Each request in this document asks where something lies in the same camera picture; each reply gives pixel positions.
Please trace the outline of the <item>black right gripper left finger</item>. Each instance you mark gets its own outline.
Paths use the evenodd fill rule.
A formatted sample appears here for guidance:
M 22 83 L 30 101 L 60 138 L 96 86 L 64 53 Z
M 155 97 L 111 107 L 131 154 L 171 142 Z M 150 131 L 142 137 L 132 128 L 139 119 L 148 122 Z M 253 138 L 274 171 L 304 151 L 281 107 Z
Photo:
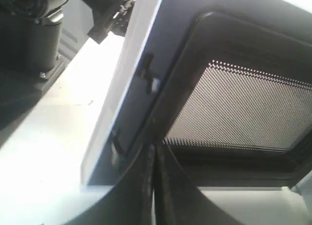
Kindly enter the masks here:
M 121 179 L 64 225 L 151 225 L 155 148 L 142 147 Z

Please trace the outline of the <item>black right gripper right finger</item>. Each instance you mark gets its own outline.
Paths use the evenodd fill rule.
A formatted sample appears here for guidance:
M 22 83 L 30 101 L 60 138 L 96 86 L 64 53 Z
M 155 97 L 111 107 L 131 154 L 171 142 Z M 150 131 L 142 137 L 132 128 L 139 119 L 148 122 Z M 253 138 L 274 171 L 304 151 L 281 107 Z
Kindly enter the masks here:
M 291 207 L 277 181 L 220 164 L 180 164 L 156 147 L 155 200 L 159 225 L 288 225 Z

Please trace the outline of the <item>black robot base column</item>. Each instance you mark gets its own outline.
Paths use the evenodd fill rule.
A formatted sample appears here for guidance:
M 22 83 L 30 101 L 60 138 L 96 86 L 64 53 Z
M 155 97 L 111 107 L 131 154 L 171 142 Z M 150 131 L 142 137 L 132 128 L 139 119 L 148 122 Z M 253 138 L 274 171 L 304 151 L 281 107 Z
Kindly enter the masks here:
M 0 71 L 50 79 L 57 71 L 63 17 L 61 8 L 36 19 L 1 8 Z

